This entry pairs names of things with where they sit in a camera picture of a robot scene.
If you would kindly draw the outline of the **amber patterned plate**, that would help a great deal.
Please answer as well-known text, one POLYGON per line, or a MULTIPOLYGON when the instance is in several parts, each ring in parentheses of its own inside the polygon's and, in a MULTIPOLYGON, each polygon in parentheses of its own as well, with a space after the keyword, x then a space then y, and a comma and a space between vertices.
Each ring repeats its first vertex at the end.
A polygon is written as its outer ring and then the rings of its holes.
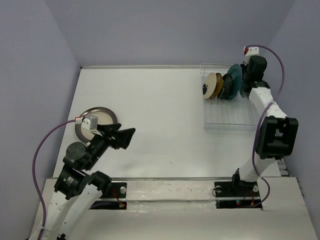
POLYGON ((216 73, 216 86, 213 92, 213 97, 217 97, 223 87, 223 77, 220 73, 216 73))

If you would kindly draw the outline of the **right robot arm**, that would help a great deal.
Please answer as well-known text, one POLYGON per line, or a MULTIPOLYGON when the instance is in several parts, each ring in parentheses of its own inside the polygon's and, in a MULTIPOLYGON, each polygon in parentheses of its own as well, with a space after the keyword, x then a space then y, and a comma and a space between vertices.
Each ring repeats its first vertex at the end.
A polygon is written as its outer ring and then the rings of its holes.
POLYGON ((269 84, 263 80, 267 60, 247 57, 242 67, 240 94, 248 98, 260 115, 251 158, 232 176, 230 190, 235 196, 253 191, 262 173, 275 161, 293 152, 299 122, 288 117, 276 103, 269 84))

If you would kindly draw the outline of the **light green flower plate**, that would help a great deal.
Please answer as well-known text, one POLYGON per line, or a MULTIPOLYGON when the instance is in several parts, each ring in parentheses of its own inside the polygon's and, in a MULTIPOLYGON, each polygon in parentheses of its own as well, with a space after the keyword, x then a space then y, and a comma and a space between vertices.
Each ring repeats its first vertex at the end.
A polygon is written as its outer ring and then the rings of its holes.
POLYGON ((246 88, 245 88, 245 84, 244 84, 244 77, 242 76, 242 79, 241 79, 241 83, 240 83, 240 88, 239 88, 239 93, 240 93, 240 96, 242 98, 246 98, 247 97, 247 94, 246 94, 246 88))

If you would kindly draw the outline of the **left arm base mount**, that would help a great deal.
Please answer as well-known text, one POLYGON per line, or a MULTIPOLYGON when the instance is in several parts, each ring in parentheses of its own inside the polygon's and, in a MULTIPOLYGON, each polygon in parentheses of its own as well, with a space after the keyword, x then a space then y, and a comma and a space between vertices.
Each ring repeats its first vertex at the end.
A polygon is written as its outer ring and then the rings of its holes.
POLYGON ((127 182, 112 182, 111 189, 90 207, 91 210, 126 210, 127 182))

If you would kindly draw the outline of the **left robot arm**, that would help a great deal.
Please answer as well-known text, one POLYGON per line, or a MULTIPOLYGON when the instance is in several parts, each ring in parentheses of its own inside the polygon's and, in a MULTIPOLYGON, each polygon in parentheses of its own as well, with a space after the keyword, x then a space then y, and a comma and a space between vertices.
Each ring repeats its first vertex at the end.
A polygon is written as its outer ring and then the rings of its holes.
POLYGON ((49 205, 45 204, 36 180, 33 181, 42 206, 42 222, 31 240, 68 240, 81 218, 99 199, 110 194, 112 179, 101 171, 88 174, 108 148, 127 149, 135 128, 121 129, 120 123, 98 124, 97 117, 76 117, 77 127, 93 133, 88 143, 73 142, 63 158, 63 168, 53 187, 49 205))

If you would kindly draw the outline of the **teal scalloped plate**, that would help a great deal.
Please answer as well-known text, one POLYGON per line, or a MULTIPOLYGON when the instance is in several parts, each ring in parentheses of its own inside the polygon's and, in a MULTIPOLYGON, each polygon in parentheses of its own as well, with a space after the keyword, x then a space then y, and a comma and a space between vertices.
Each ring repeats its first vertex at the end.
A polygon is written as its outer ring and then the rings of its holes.
POLYGON ((243 78, 241 65, 240 64, 232 65, 227 71, 227 74, 231 75, 232 77, 232 87, 229 91, 228 96, 226 97, 226 99, 230 101, 230 100, 233 100, 237 96, 238 92, 240 91, 241 82, 243 78))

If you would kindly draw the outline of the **black round plate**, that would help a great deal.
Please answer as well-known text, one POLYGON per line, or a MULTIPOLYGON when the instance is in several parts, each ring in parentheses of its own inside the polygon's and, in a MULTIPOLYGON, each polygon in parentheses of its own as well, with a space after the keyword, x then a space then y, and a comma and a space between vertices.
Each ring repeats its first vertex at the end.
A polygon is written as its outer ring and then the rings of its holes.
POLYGON ((229 73, 226 73, 222 77, 222 81, 223 81, 222 88, 218 94, 218 99, 220 100, 226 99, 227 96, 230 94, 230 91, 233 85, 233 78, 229 73))

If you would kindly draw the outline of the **grey brown rimmed plate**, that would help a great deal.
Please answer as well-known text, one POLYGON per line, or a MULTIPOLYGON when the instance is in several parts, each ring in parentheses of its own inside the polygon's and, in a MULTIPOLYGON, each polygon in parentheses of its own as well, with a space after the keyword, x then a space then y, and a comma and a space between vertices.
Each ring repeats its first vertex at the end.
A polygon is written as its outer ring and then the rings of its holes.
MULTIPOLYGON (((97 116, 99 125, 111 125, 118 123, 115 113, 106 107, 93 107, 87 109, 80 115, 80 117, 85 117, 87 115, 97 116)), ((89 142, 94 137, 93 133, 81 128, 80 124, 76 124, 74 130, 77 138, 83 143, 89 142)))

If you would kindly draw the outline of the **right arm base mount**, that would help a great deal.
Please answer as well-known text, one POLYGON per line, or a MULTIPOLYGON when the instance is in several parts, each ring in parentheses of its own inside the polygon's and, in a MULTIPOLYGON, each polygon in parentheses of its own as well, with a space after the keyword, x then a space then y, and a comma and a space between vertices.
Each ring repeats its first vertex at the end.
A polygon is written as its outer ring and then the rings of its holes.
POLYGON ((248 187, 234 186, 231 181, 215 181, 212 190, 217 209, 262 208, 259 191, 248 187))

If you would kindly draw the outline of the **cream plate with black spot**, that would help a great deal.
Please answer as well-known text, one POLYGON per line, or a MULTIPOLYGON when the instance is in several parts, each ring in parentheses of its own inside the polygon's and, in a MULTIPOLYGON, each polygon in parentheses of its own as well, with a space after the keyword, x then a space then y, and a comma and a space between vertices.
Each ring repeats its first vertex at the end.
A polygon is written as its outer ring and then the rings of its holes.
POLYGON ((209 99, 216 88, 217 85, 217 76, 215 72, 211 72, 207 75, 202 85, 202 95, 205 100, 209 99))

